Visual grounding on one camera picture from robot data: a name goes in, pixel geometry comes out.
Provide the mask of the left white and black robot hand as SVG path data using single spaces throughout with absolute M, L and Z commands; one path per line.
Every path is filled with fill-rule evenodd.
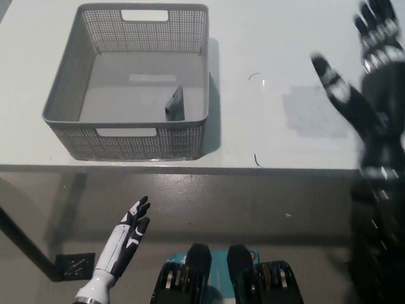
M 96 270 L 103 270 L 116 279 L 122 276 L 149 225 L 150 219 L 146 213 L 151 204 L 147 201 L 147 196 L 137 201 L 115 226 L 99 257 Z

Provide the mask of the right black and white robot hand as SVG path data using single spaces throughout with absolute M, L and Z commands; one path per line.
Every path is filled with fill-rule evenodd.
M 404 170 L 404 48 L 390 1 L 364 1 L 354 17 L 362 47 L 361 90 L 345 81 L 321 54 L 311 62 L 335 109 L 364 143 L 361 168 Z

